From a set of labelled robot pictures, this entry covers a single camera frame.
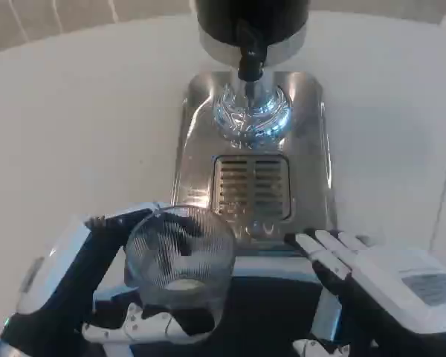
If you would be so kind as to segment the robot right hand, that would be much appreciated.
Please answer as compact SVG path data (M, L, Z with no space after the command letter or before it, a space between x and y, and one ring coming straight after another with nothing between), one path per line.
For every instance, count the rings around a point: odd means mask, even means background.
M382 355L446 356L446 266L427 251L317 229L284 241Z

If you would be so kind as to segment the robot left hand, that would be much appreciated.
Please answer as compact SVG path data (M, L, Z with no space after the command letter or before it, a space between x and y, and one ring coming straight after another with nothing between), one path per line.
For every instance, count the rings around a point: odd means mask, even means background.
M191 205L75 222L28 274L0 340L29 356L70 356L81 341L195 343L222 319L235 248L223 218ZM138 302L98 309L94 293L119 251Z

